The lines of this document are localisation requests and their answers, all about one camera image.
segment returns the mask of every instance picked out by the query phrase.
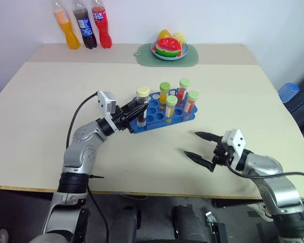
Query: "plastic bottle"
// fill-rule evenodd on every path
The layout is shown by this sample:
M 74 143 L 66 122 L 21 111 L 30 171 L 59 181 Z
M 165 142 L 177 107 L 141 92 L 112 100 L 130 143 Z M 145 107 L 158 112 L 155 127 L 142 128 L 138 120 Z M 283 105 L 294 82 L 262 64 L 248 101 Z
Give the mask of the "plastic bottle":
M 97 47 L 97 40 L 92 31 L 88 10 L 82 0 L 73 0 L 72 10 L 75 18 L 78 21 L 85 46 L 89 49 Z
M 199 98 L 199 93 L 197 91 L 190 91 L 188 93 L 188 99 L 184 105 L 183 111 L 186 113 L 190 113 L 195 107 L 195 102 Z
M 95 23 L 99 29 L 99 39 L 103 48 L 110 48 L 111 38 L 108 34 L 108 20 L 102 0 L 92 0 L 91 9 Z
M 174 95 L 169 95 L 167 97 L 167 106 L 166 106 L 166 111 L 165 111 L 166 117 L 173 117 L 174 108 L 175 108 L 177 102 L 178 102 L 178 99 Z M 170 122 L 172 122 L 172 119 L 166 119 L 166 123 L 170 123 Z
M 149 87 L 141 87 L 136 90 L 137 103 L 145 104 L 148 103 L 148 95 L 150 94 Z M 144 127 L 146 125 L 146 110 L 144 114 L 137 118 L 137 126 Z
M 66 43 L 70 49 L 78 49 L 80 47 L 79 40 L 72 30 L 72 24 L 65 7 L 60 0 L 52 0 L 52 10 L 57 23 L 60 25 L 65 34 Z
M 187 93 L 187 88 L 191 85 L 191 81 L 188 78 L 182 78 L 179 82 L 180 88 L 178 90 L 178 100 L 184 100 Z
M 163 82 L 160 84 L 160 109 L 164 109 L 165 107 L 162 106 L 166 104 L 168 92 L 170 90 L 170 84 L 168 82 Z

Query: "dark liquid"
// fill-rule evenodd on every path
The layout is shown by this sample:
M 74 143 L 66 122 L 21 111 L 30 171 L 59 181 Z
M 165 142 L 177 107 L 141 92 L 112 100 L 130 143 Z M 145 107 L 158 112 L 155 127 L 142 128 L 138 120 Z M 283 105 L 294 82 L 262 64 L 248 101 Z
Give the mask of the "dark liquid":
M 88 10 L 76 9 L 73 11 L 73 14 L 77 20 L 88 18 Z M 97 47 L 97 40 L 93 32 L 91 36 L 82 35 L 82 39 L 87 48 L 92 49 Z
M 145 121 L 144 115 L 140 115 L 137 120 L 139 123 L 143 123 Z

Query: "test tube cap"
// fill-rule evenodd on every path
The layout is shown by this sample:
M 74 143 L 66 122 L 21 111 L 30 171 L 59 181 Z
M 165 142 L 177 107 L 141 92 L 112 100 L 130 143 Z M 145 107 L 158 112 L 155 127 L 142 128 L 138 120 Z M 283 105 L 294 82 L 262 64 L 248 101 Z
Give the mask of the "test tube cap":
M 197 91 L 192 90 L 192 91 L 188 92 L 188 99 L 189 100 L 196 101 L 196 100 L 198 100 L 198 98 L 199 98 L 199 93 Z
M 179 85 L 181 87 L 188 88 L 189 85 L 191 85 L 191 81 L 188 78 L 184 77 L 180 80 Z
M 173 105 L 176 105 L 177 102 L 178 102 L 178 98 L 177 98 L 176 96 L 174 96 L 174 95 L 169 95 L 169 96 L 167 97 L 167 105 L 173 106 Z
M 136 90 L 136 96 L 137 97 L 146 97 L 150 94 L 150 88 L 149 87 L 140 87 Z
M 168 82 L 162 82 L 160 84 L 160 90 L 161 91 L 169 91 L 170 90 L 170 84 Z

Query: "red soda bottle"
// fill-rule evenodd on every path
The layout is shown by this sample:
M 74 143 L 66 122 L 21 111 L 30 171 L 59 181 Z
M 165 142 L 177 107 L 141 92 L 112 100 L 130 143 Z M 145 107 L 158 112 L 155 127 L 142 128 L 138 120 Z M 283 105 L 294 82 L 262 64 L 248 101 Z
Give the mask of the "red soda bottle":
M 92 0 L 91 4 L 93 18 L 99 29 L 99 39 L 103 48 L 110 48 L 111 38 L 108 34 L 108 20 L 102 0 Z

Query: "test tube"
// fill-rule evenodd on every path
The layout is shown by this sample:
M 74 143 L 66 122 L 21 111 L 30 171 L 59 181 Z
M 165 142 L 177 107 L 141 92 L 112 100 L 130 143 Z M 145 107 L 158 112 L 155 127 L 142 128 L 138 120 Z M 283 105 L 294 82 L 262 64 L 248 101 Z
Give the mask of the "test tube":
M 186 97 L 187 88 L 191 85 L 191 81 L 188 78 L 182 78 L 179 82 L 180 88 L 178 90 L 178 101 L 182 101 Z
M 178 102 L 178 99 L 174 95 L 169 95 L 167 97 L 167 106 L 166 106 L 166 112 L 165 112 L 166 117 L 173 117 L 174 108 L 175 108 L 177 102 Z M 171 123 L 171 122 L 172 122 L 172 119 L 166 119 L 166 123 Z
M 136 100 L 139 104 L 145 104 L 148 103 L 148 95 L 150 94 L 149 87 L 141 87 L 136 90 Z M 144 114 L 140 115 L 137 118 L 137 126 L 138 127 L 144 127 L 146 125 L 146 110 L 144 111 Z
M 167 82 L 163 82 L 160 84 L 160 109 L 165 108 L 165 104 L 167 102 L 168 92 L 170 90 L 170 84 Z
M 195 107 L 195 102 L 199 98 L 199 93 L 197 91 L 189 91 L 188 92 L 188 99 L 184 105 L 183 111 L 186 113 L 191 113 L 193 108 Z

